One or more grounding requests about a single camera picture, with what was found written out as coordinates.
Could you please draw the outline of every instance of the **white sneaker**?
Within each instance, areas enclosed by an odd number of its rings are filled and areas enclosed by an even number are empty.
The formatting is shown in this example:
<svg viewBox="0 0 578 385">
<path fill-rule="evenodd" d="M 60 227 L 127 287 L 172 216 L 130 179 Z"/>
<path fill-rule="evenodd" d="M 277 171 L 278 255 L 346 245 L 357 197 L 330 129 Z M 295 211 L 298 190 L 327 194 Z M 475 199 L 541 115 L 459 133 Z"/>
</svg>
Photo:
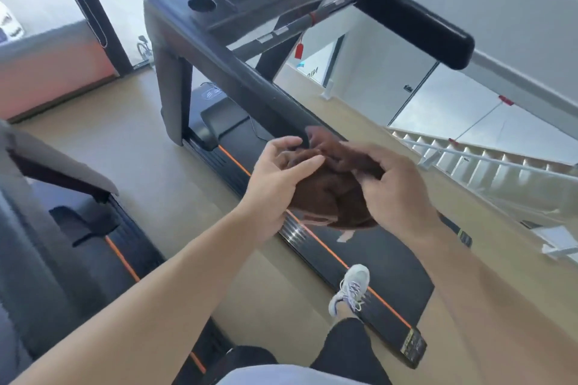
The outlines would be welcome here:
<svg viewBox="0 0 578 385">
<path fill-rule="evenodd" d="M 329 315 L 337 315 L 337 303 L 347 301 L 353 312 L 359 312 L 365 295 L 369 287 L 369 270 L 364 265 L 353 265 L 345 273 L 345 277 L 339 285 L 339 292 L 333 296 L 329 302 Z"/>
</svg>

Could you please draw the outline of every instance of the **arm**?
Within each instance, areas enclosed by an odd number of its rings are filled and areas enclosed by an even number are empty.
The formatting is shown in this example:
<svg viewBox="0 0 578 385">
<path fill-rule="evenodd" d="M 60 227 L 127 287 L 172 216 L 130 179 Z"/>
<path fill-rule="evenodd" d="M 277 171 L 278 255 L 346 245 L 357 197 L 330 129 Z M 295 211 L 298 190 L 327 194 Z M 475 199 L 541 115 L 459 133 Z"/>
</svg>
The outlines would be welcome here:
<svg viewBox="0 0 578 385">
<path fill-rule="evenodd" d="M 486 383 L 578 383 L 578 345 L 456 239 L 414 163 L 386 148 L 350 146 L 386 171 L 381 180 L 356 175 L 369 211 L 421 261 Z"/>
<path fill-rule="evenodd" d="M 239 205 L 62 340 L 17 385 L 169 385 L 255 248 L 284 221 L 295 185 L 323 163 L 284 167 L 298 137 L 272 140 Z"/>
</svg>

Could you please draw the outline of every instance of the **cup holder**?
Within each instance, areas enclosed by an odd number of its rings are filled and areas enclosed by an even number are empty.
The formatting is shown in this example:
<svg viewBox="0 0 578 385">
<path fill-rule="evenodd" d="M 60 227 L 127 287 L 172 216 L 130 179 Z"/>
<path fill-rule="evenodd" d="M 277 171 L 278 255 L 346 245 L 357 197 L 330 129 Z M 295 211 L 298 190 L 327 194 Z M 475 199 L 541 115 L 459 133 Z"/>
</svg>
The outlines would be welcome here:
<svg viewBox="0 0 578 385">
<path fill-rule="evenodd" d="M 189 0 L 188 7 L 197 12 L 211 12 L 217 8 L 214 0 Z"/>
</svg>

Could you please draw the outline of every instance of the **black pants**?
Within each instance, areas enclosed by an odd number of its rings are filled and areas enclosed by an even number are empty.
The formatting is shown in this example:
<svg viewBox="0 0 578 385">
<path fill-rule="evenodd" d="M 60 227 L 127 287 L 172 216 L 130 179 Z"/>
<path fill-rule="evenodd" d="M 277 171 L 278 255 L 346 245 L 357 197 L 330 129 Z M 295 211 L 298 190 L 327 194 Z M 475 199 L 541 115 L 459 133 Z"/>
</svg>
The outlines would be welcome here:
<svg viewBox="0 0 578 385">
<path fill-rule="evenodd" d="M 214 385 L 237 368 L 271 364 L 278 362 L 268 350 L 237 346 L 206 372 L 201 385 Z M 311 368 L 370 385 L 391 385 L 373 354 L 364 324 L 357 318 L 347 318 L 333 326 Z"/>
</svg>

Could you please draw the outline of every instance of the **brown towel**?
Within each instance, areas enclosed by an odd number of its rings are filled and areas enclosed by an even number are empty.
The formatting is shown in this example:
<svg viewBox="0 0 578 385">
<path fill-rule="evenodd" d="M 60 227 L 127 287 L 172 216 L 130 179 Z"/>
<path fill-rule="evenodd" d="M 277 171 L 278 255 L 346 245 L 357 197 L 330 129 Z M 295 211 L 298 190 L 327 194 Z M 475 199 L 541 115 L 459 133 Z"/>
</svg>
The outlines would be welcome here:
<svg viewBox="0 0 578 385">
<path fill-rule="evenodd" d="M 351 173 L 363 171 L 380 179 L 384 174 L 379 163 L 353 151 L 324 127 L 307 127 L 309 149 L 290 153 L 288 168 L 318 155 L 325 156 L 323 166 L 299 184 L 290 209 L 304 213 L 310 224 L 339 229 L 369 228 L 377 225 L 365 205 L 361 186 Z"/>
</svg>

